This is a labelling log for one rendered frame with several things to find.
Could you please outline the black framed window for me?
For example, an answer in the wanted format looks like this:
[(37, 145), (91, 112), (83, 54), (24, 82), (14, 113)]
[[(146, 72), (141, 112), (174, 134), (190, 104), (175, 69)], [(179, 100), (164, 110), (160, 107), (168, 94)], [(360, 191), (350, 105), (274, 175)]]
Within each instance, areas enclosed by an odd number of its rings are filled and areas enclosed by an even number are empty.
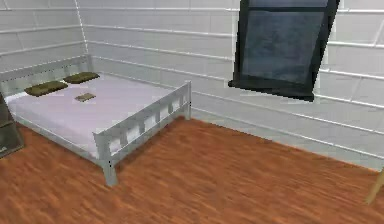
[(340, 0), (241, 0), (232, 88), (312, 102)]

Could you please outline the small olive flat book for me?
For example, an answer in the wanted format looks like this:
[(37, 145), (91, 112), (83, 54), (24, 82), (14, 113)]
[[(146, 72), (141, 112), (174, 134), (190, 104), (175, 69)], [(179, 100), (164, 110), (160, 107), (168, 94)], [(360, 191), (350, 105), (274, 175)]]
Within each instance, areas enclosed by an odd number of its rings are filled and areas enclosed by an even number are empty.
[(95, 98), (96, 96), (91, 94), (91, 93), (85, 93), (85, 94), (82, 94), (82, 95), (79, 95), (79, 96), (76, 96), (75, 97), (75, 100), (79, 101), (79, 102), (85, 102), (85, 101), (88, 101), (90, 99), (93, 99)]

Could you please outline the light wooden furniture leg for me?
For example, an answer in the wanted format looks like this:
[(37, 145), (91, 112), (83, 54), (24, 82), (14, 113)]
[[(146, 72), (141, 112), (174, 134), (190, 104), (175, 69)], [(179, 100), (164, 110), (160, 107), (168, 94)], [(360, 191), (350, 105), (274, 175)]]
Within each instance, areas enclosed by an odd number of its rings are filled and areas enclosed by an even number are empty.
[(371, 204), (375, 200), (376, 195), (378, 194), (378, 192), (380, 191), (383, 185), (384, 185), (384, 168), (379, 173), (375, 183), (373, 184), (369, 194), (366, 197), (365, 202), (367, 204)]

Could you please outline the dark grey shelf unit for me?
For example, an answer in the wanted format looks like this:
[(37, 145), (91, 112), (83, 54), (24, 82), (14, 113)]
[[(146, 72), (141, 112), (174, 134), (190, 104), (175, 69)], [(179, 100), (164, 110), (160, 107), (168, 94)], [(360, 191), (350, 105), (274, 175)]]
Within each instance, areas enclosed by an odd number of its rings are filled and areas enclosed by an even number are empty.
[(0, 159), (23, 147), (23, 138), (0, 93)]

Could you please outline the white framed bed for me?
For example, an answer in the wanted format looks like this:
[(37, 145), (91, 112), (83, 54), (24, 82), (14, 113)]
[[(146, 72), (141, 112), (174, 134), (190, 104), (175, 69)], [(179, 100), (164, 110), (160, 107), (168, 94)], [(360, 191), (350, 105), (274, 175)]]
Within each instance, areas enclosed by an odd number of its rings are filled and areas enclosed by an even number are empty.
[[(0, 72), (0, 92), (15, 121), (101, 167), (106, 184), (117, 183), (115, 166), (177, 117), (191, 117), (191, 83), (174, 89), (100, 72), (40, 97), (24, 90), (64, 78), (77, 67), (93, 71), (81, 55)], [(91, 93), (85, 102), (76, 96)]]

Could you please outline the olive green pillow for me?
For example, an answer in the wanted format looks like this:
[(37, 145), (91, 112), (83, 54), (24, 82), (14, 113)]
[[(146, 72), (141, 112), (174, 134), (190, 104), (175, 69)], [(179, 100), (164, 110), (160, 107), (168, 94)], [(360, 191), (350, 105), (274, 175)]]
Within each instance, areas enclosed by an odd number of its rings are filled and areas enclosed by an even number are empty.
[(67, 88), (68, 85), (59, 81), (49, 81), (34, 85), (25, 89), (25, 92), (31, 96), (40, 97), (58, 90)]
[(94, 72), (81, 72), (64, 78), (64, 81), (70, 84), (81, 84), (89, 80), (99, 78), (99, 75)]

